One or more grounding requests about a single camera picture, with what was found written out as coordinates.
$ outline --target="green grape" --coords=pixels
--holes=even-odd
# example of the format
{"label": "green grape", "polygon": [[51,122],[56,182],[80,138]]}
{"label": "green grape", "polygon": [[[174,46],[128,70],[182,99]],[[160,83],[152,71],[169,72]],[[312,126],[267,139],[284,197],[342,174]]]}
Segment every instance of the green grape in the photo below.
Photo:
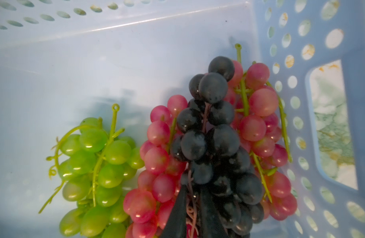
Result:
{"label": "green grape", "polygon": [[118,201],[121,193],[121,186],[115,188],[99,186],[96,188],[96,202],[102,207],[110,207]]}
{"label": "green grape", "polygon": [[105,156],[110,164],[124,164],[131,156],[131,146],[125,141],[116,140],[107,147]]}
{"label": "green grape", "polygon": [[90,172],[96,163],[96,156],[93,153],[80,150],[69,159],[67,168],[73,174],[86,174]]}
{"label": "green grape", "polygon": [[137,169],[132,168],[127,163],[123,164],[124,168],[124,179],[123,180],[129,180],[133,177],[135,177]]}
{"label": "green grape", "polygon": [[90,186],[87,176],[72,178],[63,187],[62,195],[65,200],[75,202],[87,196]]}
{"label": "green grape", "polygon": [[123,224],[111,224],[103,233],[102,238],[124,238],[126,236],[126,228]]}
{"label": "green grape", "polygon": [[[83,125],[99,126],[99,120],[98,120],[98,118],[95,118],[95,117],[87,117],[87,118],[83,119],[83,121],[79,125],[80,126],[83,126]],[[84,133],[88,129],[89,128],[82,128],[82,129],[79,129],[79,131],[81,133]]]}
{"label": "green grape", "polygon": [[99,235],[109,223],[109,210],[105,207],[92,207],[81,222],[81,235],[92,237]]}
{"label": "green grape", "polygon": [[79,137],[82,148],[88,152],[98,152],[104,148],[107,143],[107,134],[102,129],[88,129]]}
{"label": "green grape", "polygon": [[119,200],[111,207],[110,210],[110,222],[122,223],[128,217],[128,214],[123,209],[124,197],[120,197]]}
{"label": "green grape", "polygon": [[131,136],[123,136],[123,137],[120,137],[119,140],[127,142],[129,144],[129,146],[131,146],[131,149],[136,147],[136,142],[135,142],[135,140],[132,139]]}
{"label": "green grape", "polygon": [[99,172],[98,183],[104,188],[114,188],[123,181],[123,178],[122,165],[106,164]]}
{"label": "green grape", "polygon": [[66,159],[63,161],[58,168],[58,175],[63,181],[69,181],[72,178],[75,178],[77,175],[73,174],[69,167],[70,159]]}
{"label": "green grape", "polygon": [[80,135],[78,134],[71,134],[68,136],[60,147],[62,153],[67,156],[71,156],[75,154],[75,152],[80,151],[82,149],[82,145],[79,143],[79,137]]}
{"label": "green grape", "polygon": [[59,231],[63,236],[74,236],[81,230],[84,212],[83,209],[76,208],[66,213],[59,223]]}
{"label": "green grape", "polygon": [[131,157],[128,159],[127,164],[129,164],[134,169],[141,169],[144,167],[144,161],[140,157],[139,147],[132,149]]}

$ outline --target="black grape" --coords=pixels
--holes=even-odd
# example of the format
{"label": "black grape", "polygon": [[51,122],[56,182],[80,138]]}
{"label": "black grape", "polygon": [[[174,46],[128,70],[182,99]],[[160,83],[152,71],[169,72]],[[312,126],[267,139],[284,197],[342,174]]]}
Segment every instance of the black grape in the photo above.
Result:
{"label": "black grape", "polygon": [[255,174],[244,174],[237,179],[235,192],[244,203],[255,205],[263,197],[262,183]]}
{"label": "black grape", "polygon": [[202,129],[202,116],[201,113],[192,108],[185,108],[177,116],[177,127],[182,133],[186,133],[190,130]]}
{"label": "black grape", "polygon": [[180,162],[187,162],[189,160],[185,158],[181,150],[181,138],[182,136],[177,136],[173,140],[172,144],[170,145],[170,154]]}
{"label": "black grape", "polygon": [[221,74],[229,82],[234,76],[235,67],[228,57],[218,56],[210,62],[208,72]]}
{"label": "black grape", "polygon": [[206,138],[210,153],[221,157],[234,155],[241,145],[237,132],[227,124],[212,128]]}
{"label": "black grape", "polygon": [[228,85],[226,79],[217,73],[205,75],[198,86],[199,94],[205,102],[214,104],[223,100],[226,96]]}
{"label": "black grape", "polygon": [[181,139],[181,150],[185,158],[194,161],[201,159],[208,149],[206,138],[201,131],[191,130]]}
{"label": "black grape", "polygon": [[234,107],[230,102],[219,101],[210,107],[208,121],[213,126],[230,124],[235,117]]}
{"label": "black grape", "polygon": [[197,100],[202,100],[203,97],[198,93],[199,82],[201,81],[203,74],[195,75],[189,82],[189,91],[193,98]]}

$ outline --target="grape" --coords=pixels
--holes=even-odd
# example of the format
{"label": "grape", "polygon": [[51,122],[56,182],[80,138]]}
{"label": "grape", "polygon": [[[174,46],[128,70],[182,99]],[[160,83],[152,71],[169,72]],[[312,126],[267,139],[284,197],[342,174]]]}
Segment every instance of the grape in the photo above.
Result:
{"label": "grape", "polygon": [[111,224],[103,233],[102,238],[118,238],[126,235],[126,227],[123,224]]}
{"label": "grape", "polygon": [[260,179],[254,174],[245,174],[238,178],[235,191],[244,203],[250,205],[259,203],[264,193]]}
{"label": "grape", "polygon": [[59,223],[59,231],[63,236],[69,237],[78,234],[81,230],[81,222],[84,210],[76,208],[66,213]]}
{"label": "grape", "polygon": [[173,200],[161,204],[160,209],[157,213],[157,224],[161,229],[165,228],[166,222],[168,221],[170,212],[172,212],[173,206]]}
{"label": "grape", "polygon": [[217,156],[234,155],[240,146],[237,132],[226,124],[212,128],[206,134],[206,138],[209,151],[215,153]]}
{"label": "grape", "polygon": [[255,91],[249,98],[250,110],[255,115],[266,117],[276,111],[279,106],[278,95],[269,89]]}
{"label": "grape", "polygon": [[106,149],[105,157],[110,164],[124,164],[131,156],[131,146],[122,140],[115,140]]}
{"label": "grape", "polygon": [[201,81],[203,74],[195,75],[189,82],[189,91],[194,99],[202,100],[202,96],[198,92],[199,82]]}
{"label": "grape", "polygon": [[184,154],[182,153],[182,149],[181,149],[181,139],[182,136],[177,136],[172,144],[170,145],[170,154],[177,159],[180,162],[186,162],[189,161]]}
{"label": "grape", "polygon": [[145,155],[145,167],[153,174],[161,174],[165,171],[169,163],[168,153],[159,147],[150,149]]}
{"label": "grape", "polygon": [[178,114],[188,107],[188,101],[182,95],[173,95],[169,98],[167,103],[168,110],[172,114],[172,117],[177,117]]}
{"label": "grape", "polygon": [[139,174],[137,178],[137,187],[142,191],[152,191],[153,181],[157,177],[156,174],[152,174],[148,170],[144,170]]}
{"label": "grape", "polygon": [[226,81],[230,81],[234,76],[235,68],[232,60],[224,56],[217,56],[210,62],[208,72],[221,74]]}
{"label": "grape", "polygon": [[75,154],[75,152],[80,151],[82,149],[82,145],[79,143],[79,137],[80,135],[78,134],[71,134],[68,136],[60,147],[62,153],[67,156],[71,156]]}
{"label": "grape", "polygon": [[100,234],[109,223],[109,210],[105,207],[92,207],[81,222],[81,235],[92,237]]}
{"label": "grape", "polygon": [[151,122],[154,121],[169,121],[170,112],[166,106],[157,106],[151,111]]}
{"label": "grape", "polygon": [[170,129],[163,121],[154,121],[147,130],[148,140],[154,145],[166,144],[169,141]]}
{"label": "grape", "polygon": [[195,109],[199,112],[204,113],[205,112],[205,108],[206,108],[206,104],[204,101],[200,101],[200,100],[196,100],[196,99],[191,99],[188,103],[188,107]]}
{"label": "grape", "polygon": [[76,202],[87,196],[90,186],[87,176],[72,178],[63,187],[62,195],[66,201]]}
{"label": "grape", "polygon": [[145,223],[134,223],[132,235],[134,238],[152,238],[157,231],[156,219],[153,218]]}
{"label": "grape", "polygon": [[124,198],[120,197],[119,200],[110,207],[110,222],[122,223],[128,217],[128,214],[123,209]]}
{"label": "grape", "polygon": [[198,86],[199,94],[205,102],[210,104],[223,100],[226,96],[227,89],[226,79],[217,73],[208,73],[205,75]]}
{"label": "grape", "polygon": [[127,164],[134,169],[144,167],[144,161],[140,157],[140,148],[136,147],[132,149],[131,157],[128,159]]}
{"label": "grape", "polygon": [[93,153],[80,150],[70,157],[67,169],[73,174],[86,174],[94,168],[95,163],[96,157]]}
{"label": "grape", "polygon": [[220,101],[210,107],[208,121],[213,126],[218,126],[232,123],[234,117],[234,108],[230,102]]}
{"label": "grape", "polygon": [[232,60],[232,62],[234,64],[234,69],[235,69],[234,76],[227,84],[231,87],[236,87],[239,85],[239,83],[242,80],[243,68],[242,68],[242,64],[239,63],[238,61]]}
{"label": "grape", "polygon": [[202,129],[202,116],[201,113],[192,108],[185,108],[177,116],[177,127],[182,133],[186,133],[189,130],[201,130]]}
{"label": "grape", "polygon": [[267,65],[256,63],[250,66],[246,75],[246,86],[253,90],[261,88],[270,78],[270,70]]}
{"label": "grape", "polygon": [[152,195],[159,202],[166,202],[172,199],[175,190],[175,181],[168,174],[160,174],[153,181]]}
{"label": "grape", "polygon": [[250,155],[245,149],[239,147],[234,155],[223,158],[222,164],[232,174],[244,174],[251,165]]}
{"label": "grape", "polygon": [[290,180],[280,172],[275,172],[275,174],[267,176],[266,185],[271,195],[278,198],[284,198],[291,193]]}
{"label": "grape", "polygon": [[264,137],[259,141],[253,142],[251,149],[257,156],[262,158],[269,157],[274,152],[275,142],[268,137]]}
{"label": "grape", "polygon": [[287,150],[283,146],[275,144],[275,150],[272,155],[264,160],[275,167],[282,167],[288,161]]}
{"label": "grape", "polygon": [[201,131],[188,131],[181,138],[181,150],[190,161],[201,159],[207,150],[205,135]]}
{"label": "grape", "polygon": [[99,172],[98,183],[104,188],[114,188],[123,181],[123,174],[123,166],[106,164]]}
{"label": "grape", "polygon": [[121,186],[115,188],[98,186],[96,188],[96,202],[102,207],[110,207],[118,201],[121,193]]}
{"label": "grape", "polygon": [[266,129],[263,119],[256,115],[244,117],[239,125],[242,138],[248,141],[261,140],[266,135]]}
{"label": "grape", "polygon": [[72,178],[76,177],[76,174],[73,174],[70,170],[69,159],[63,161],[58,168],[58,175],[63,181],[69,181]]}

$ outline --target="green grape bunch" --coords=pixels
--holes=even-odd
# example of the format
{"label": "green grape bunch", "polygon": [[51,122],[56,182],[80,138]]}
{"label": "green grape bunch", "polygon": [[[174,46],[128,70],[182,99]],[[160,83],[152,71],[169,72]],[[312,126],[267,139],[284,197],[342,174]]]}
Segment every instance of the green grape bunch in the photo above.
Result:
{"label": "green grape bunch", "polygon": [[[54,160],[49,177],[58,174],[62,182],[39,213],[60,190],[66,201],[77,205],[59,224],[63,236],[78,233],[94,238],[125,236],[129,218],[123,210],[121,183],[133,178],[144,162],[140,148],[130,136],[118,137],[124,128],[115,131],[119,109],[118,104],[113,104],[109,133],[102,128],[102,118],[85,118],[61,140],[56,139],[54,156],[46,158]],[[69,158],[59,163],[60,155]]]}

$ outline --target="light blue plastic basket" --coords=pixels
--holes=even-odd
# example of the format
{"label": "light blue plastic basket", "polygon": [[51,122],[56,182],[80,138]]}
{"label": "light blue plastic basket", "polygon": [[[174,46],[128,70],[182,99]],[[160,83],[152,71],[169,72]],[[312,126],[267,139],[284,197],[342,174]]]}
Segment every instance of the light blue plastic basket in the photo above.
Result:
{"label": "light blue plastic basket", "polygon": [[[117,102],[118,126],[142,143],[151,109],[177,93],[190,98],[190,78],[205,72],[215,56],[235,58],[235,43],[243,46],[245,69],[253,60],[271,71],[273,64],[280,65],[270,81],[283,83],[279,95],[287,102],[294,159],[282,171],[294,172],[292,185],[299,195],[299,213],[284,222],[269,218],[254,226],[252,237],[365,237],[365,0],[331,3],[338,10],[324,20],[327,0],[1,0],[0,237],[61,237],[58,222],[75,203],[58,195],[37,214],[60,183],[47,178],[51,164],[45,161],[56,136],[85,117],[110,121],[110,106]],[[280,25],[283,13],[288,21]],[[326,37],[334,29],[344,37],[331,49]],[[291,43],[284,47],[286,34]],[[309,60],[302,57],[307,44],[315,48]],[[285,66],[288,55],[294,57],[290,68]],[[358,190],[322,171],[311,104],[312,69],[339,59]],[[293,89],[287,85],[290,76],[298,80]],[[298,109],[288,103],[294,96],[300,100]],[[304,122],[301,130],[293,126],[295,116]],[[306,141],[305,150],[294,143],[298,137]],[[300,167],[301,156],[308,170]],[[312,190],[302,185],[302,177]],[[334,203],[323,198],[324,188]],[[348,205],[358,208],[357,218]],[[326,219],[330,213],[337,225]]]}

